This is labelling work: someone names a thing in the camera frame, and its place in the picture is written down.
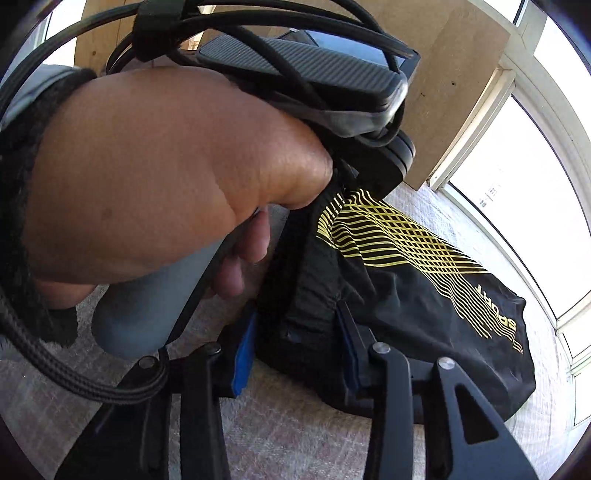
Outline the person's left hand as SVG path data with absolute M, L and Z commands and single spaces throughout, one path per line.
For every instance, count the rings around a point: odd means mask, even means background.
M 332 160 L 297 119 L 197 68 L 90 81 L 50 120 L 33 168 L 24 244 L 55 309 L 247 229 L 213 281 L 242 293 L 270 245 L 266 206 L 308 205 Z

